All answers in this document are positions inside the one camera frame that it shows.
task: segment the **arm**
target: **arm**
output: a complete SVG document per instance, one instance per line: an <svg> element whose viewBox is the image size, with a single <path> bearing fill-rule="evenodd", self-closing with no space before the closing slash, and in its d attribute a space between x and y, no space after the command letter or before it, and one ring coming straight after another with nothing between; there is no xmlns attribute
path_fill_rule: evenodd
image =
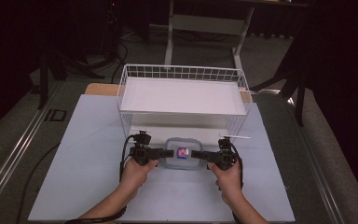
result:
<svg viewBox="0 0 358 224"><path fill-rule="evenodd" d="M231 208L242 224L267 223L242 193L238 162L226 171L222 171L212 162L209 162L208 166L217 177L216 185L222 190L223 201Z"/></svg>
<svg viewBox="0 0 358 224"><path fill-rule="evenodd" d="M145 166L141 166L134 159L129 159L118 187L80 218L109 217L118 213L135 197L138 188L146 181L147 173L157 163L158 161L150 161Z"/></svg>

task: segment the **hand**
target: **hand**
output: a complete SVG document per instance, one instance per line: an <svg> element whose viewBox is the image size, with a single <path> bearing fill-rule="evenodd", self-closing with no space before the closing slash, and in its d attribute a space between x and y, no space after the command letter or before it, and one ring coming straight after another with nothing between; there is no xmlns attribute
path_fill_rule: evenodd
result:
<svg viewBox="0 0 358 224"><path fill-rule="evenodd" d="M216 175L217 180L215 184L222 190L223 201L231 207L238 199L244 196L241 190L240 180L240 164L238 161L234 163L228 170L221 170L216 164L208 162L208 167Z"/></svg>
<svg viewBox="0 0 358 224"><path fill-rule="evenodd" d="M139 165L133 158L125 164L121 182L118 185L120 189L126 192L129 199L136 196L138 188L143 185L147 179L147 174L156 167L158 161L150 161L146 165Z"/></svg>

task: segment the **small container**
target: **small container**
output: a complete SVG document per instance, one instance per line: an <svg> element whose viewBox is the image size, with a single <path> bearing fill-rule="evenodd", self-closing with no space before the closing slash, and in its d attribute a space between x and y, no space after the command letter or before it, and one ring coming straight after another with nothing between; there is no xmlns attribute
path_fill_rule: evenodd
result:
<svg viewBox="0 0 358 224"><path fill-rule="evenodd" d="M165 142L165 150L173 150L172 158L164 158L167 168L178 170L198 170L202 160L191 157L191 151L202 151L202 143L192 138L170 138Z"/></svg>

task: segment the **white wire basket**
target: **white wire basket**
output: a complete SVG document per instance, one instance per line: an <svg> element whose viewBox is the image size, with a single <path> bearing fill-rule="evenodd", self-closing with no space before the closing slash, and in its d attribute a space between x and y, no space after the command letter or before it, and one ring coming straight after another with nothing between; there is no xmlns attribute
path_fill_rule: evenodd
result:
<svg viewBox="0 0 358 224"><path fill-rule="evenodd" d="M238 134L253 102L242 70L199 66L126 64L117 96L124 134L147 131L156 145L184 137L217 146Z"/></svg>

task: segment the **black strap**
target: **black strap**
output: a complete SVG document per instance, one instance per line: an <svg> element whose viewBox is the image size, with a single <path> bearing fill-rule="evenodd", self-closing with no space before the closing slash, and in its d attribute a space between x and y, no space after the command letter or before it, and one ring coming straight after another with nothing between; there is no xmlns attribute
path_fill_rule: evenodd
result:
<svg viewBox="0 0 358 224"><path fill-rule="evenodd" d="M78 224L78 223L104 223L108 221L116 220L124 215L127 206L123 207L118 213L110 217L95 217L95 218L77 218L64 222L64 224Z"/></svg>

